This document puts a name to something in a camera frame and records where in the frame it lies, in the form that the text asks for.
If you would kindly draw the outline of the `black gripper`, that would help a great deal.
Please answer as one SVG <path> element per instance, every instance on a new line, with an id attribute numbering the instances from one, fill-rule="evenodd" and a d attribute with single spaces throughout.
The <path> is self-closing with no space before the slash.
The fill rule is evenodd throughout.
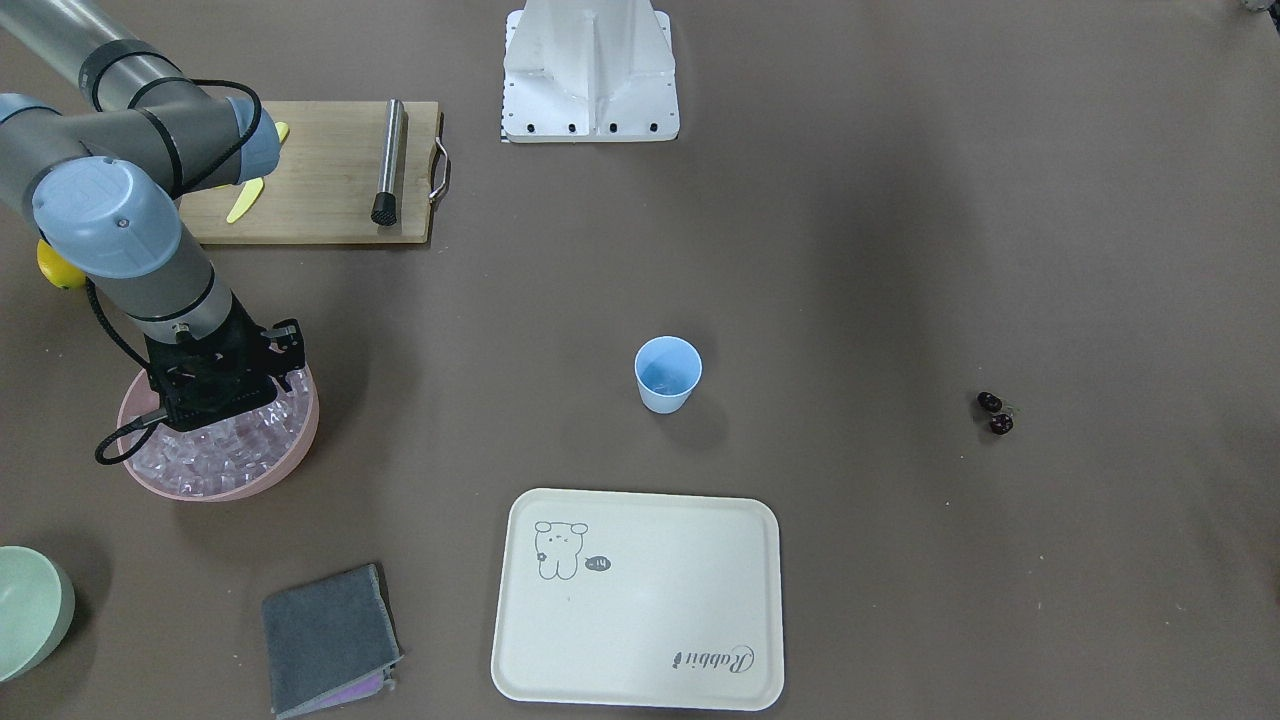
<path id="1" fill-rule="evenodd" d="M 294 318 L 268 329 L 238 300 L 205 338 L 180 331 L 174 345 L 147 338 L 145 347 L 163 424 L 177 432 L 197 430 L 276 401 L 293 389 L 289 374 L 306 363 L 303 333 Z"/>

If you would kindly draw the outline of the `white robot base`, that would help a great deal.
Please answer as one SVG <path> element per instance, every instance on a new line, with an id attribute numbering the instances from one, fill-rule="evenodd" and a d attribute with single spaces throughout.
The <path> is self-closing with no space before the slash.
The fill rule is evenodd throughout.
<path id="1" fill-rule="evenodd" d="M 672 23 L 649 1 L 527 1 L 504 23 L 500 137 L 640 143 L 678 137 Z"/>

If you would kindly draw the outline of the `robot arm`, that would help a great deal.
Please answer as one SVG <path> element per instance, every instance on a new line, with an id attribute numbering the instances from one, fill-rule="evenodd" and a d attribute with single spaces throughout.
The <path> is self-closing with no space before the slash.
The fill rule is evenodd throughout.
<path id="1" fill-rule="evenodd" d="M 215 96 L 91 1 L 5 1 L 1 20 L 92 108 L 3 95 L 3 201 L 143 333 L 152 423 L 195 430 L 274 402 L 305 364 L 300 328 L 255 322 L 178 208 L 275 170 L 256 92 Z"/>

